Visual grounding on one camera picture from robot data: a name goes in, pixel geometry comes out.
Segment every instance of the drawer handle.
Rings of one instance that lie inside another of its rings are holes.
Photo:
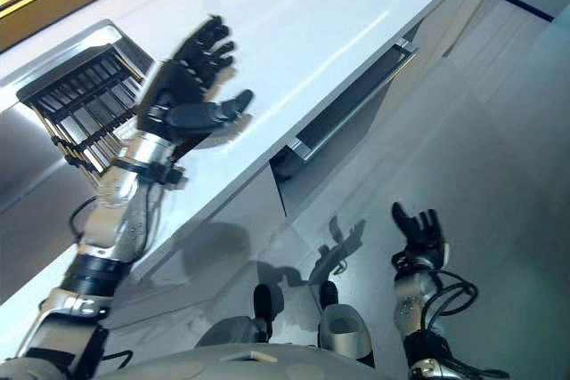
[[[319,150],[321,150],[327,142],[330,141],[332,137],[334,137],[338,131],[342,129],[344,125],[348,123],[350,119],[352,119],[356,113],[366,106],[370,101],[372,101],[379,91],[381,91],[386,85],[388,85],[398,74],[408,65],[410,64],[411,60],[416,56],[418,53],[418,47],[415,46],[412,42],[400,38],[398,42],[394,45],[399,51],[401,51],[404,56],[403,58],[398,61],[397,64],[384,76],[384,78],[378,82],[376,86],[370,91],[368,95],[366,95],[358,104],[356,104],[349,112],[344,116],[341,120],[339,120],[322,138],[319,142],[317,142],[314,147],[307,146],[304,142],[299,140],[297,137],[294,137],[292,141],[290,141],[287,146],[293,150],[297,156],[303,159],[304,162],[308,162],[311,158],[316,155]]]

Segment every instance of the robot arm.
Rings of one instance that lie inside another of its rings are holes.
[[[5,378],[88,378],[101,359],[109,315],[119,282],[148,246],[155,190],[175,187],[175,145],[234,123],[249,105],[251,91],[215,104],[204,95],[232,64],[229,29],[211,17],[162,63],[143,88],[137,131],[114,159],[99,185],[97,207],[85,225],[77,256],[61,285],[40,305],[14,360],[0,368]]]
[[[498,369],[478,369],[452,356],[444,338],[440,316],[449,316],[467,309],[477,298],[474,284],[443,271],[449,257],[437,214],[434,210],[420,213],[420,222],[408,217],[400,204],[392,206],[392,217],[406,237],[405,249],[392,257],[395,276],[396,308],[394,321],[403,340],[411,380],[458,379],[472,380],[484,377],[509,378]],[[439,275],[457,280],[444,287]],[[468,298],[460,306],[447,310],[457,298]],[[447,296],[436,309],[434,303]]]

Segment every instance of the white countertop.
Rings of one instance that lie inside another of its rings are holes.
[[[166,194],[157,236],[134,269],[140,274],[166,253],[183,224],[210,216],[439,1],[98,0],[2,53],[0,78],[104,18],[158,60],[209,13],[232,28],[236,72],[216,99],[253,90],[251,119],[230,140],[204,141],[181,160],[189,181]],[[38,301],[59,284],[74,254],[70,248],[0,308],[0,356],[11,356]]]

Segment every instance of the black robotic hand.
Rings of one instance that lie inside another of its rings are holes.
[[[188,37],[171,60],[165,61],[148,83],[137,112],[137,128],[178,143],[207,136],[236,122],[253,98],[245,90],[232,100],[204,101],[219,74],[233,63],[230,30],[219,16],[211,17]]]
[[[392,257],[392,265],[400,275],[411,274],[418,269],[441,269],[445,265],[447,245],[433,209],[409,217],[402,206],[392,205],[392,218],[406,237],[405,249]]]

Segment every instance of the black cable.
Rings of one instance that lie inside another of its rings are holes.
[[[71,233],[73,234],[73,239],[75,240],[75,242],[77,244],[79,243],[79,240],[83,237],[84,232],[77,230],[77,227],[75,226],[75,217],[77,217],[77,215],[81,211],[83,211],[86,208],[86,206],[92,204],[96,199],[97,199],[96,196],[90,197],[88,200],[86,200],[80,206],[75,208],[75,210],[69,216],[69,219],[68,219],[69,229],[71,230]]]
[[[122,358],[123,356],[126,356],[126,358],[123,360],[123,362],[121,362],[121,365],[119,365],[117,368],[117,369],[123,369],[130,362],[130,360],[133,358],[133,356],[134,356],[133,351],[130,351],[127,349],[126,351],[112,353],[110,355],[103,356],[101,358],[101,360],[114,360],[116,358]]]
[[[458,282],[456,282],[455,284],[451,284],[447,287],[443,287],[441,290],[439,290],[437,293],[435,293],[431,298],[429,298],[429,300],[427,300],[426,304],[424,305],[424,307],[421,310],[421,319],[420,319],[421,329],[424,331],[430,331],[433,324],[436,322],[437,318],[439,318],[440,316],[451,316],[451,315],[454,315],[456,313],[460,313],[461,311],[465,311],[471,304],[473,304],[473,302],[477,299],[477,297],[479,295],[479,291],[478,291],[477,287],[475,286],[475,284],[472,284],[471,282],[466,281],[464,278],[462,278],[459,275],[456,275],[455,273],[451,273],[450,271],[441,271],[441,270],[428,270],[428,271],[424,271],[424,272],[434,273],[436,275],[442,274],[442,275],[449,276],[451,278],[458,280]],[[460,291],[458,291],[456,294],[454,294],[452,296],[452,298],[450,297],[448,300],[446,300],[438,308],[438,310],[436,311],[434,316],[432,316],[431,319],[429,320],[428,327],[426,327],[426,317],[428,316],[428,311],[429,311],[429,308],[432,306],[432,304],[435,303],[436,300],[438,300],[442,296],[449,294],[451,291],[453,291],[455,289],[460,289]],[[463,294],[469,295],[469,299],[464,304],[462,304],[461,306],[459,306],[455,309],[452,309],[450,311],[444,310],[454,300],[456,300],[457,298],[459,298]]]
[[[478,291],[475,284],[466,281],[461,276],[456,275],[455,273],[451,273],[450,271],[427,270],[424,272],[433,273],[435,275],[441,274],[444,276],[448,276],[450,278],[457,279],[457,281],[458,281],[458,282],[455,282],[451,285],[448,285],[447,287],[442,287],[438,292],[436,292],[434,295],[432,295],[427,300],[426,304],[422,308],[421,319],[420,319],[421,329],[423,331],[429,333],[429,332],[431,332],[432,327],[434,326],[434,323],[436,322],[436,320],[440,316],[451,316],[451,315],[454,315],[456,313],[460,313],[461,311],[465,311],[477,299],[477,297],[479,295],[479,291]],[[445,295],[450,294],[453,291],[455,291],[455,292],[452,295],[450,295],[449,297],[447,297],[447,299],[437,307],[436,311],[434,312],[434,314],[432,315],[432,317],[430,318],[430,320],[426,326],[426,317],[428,316],[428,311],[429,311],[430,307],[437,300],[439,300],[440,298],[442,298]],[[449,305],[451,303],[456,301],[462,295],[468,295],[468,300],[465,303],[461,304],[460,306],[456,307],[455,309],[446,310],[447,307],[449,307]],[[443,356],[442,355],[438,360],[442,364],[444,364],[446,367],[453,369],[453,370],[467,376],[468,378],[480,378],[480,377],[510,378],[509,373],[506,373],[505,371],[501,371],[499,369],[479,369],[476,367],[472,367],[472,366],[470,366],[464,362],[461,362],[460,360],[453,358],[453,356],[451,356],[451,355],[450,356]]]

